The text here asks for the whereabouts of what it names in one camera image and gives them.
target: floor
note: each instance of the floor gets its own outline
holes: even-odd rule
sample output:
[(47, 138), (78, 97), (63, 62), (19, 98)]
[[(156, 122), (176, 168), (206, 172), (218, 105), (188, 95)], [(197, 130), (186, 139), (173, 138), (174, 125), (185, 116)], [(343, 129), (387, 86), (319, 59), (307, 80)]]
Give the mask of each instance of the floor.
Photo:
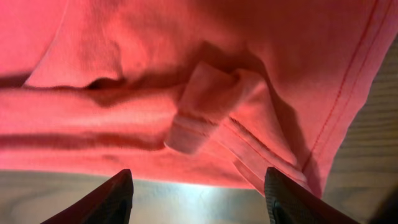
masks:
[[(106, 177), (0, 172), (0, 224), (39, 223), (76, 202)], [(366, 223), (398, 187), (398, 38), (368, 101), (336, 155), (323, 200)], [(268, 223), (253, 190), (134, 181), (130, 223)]]

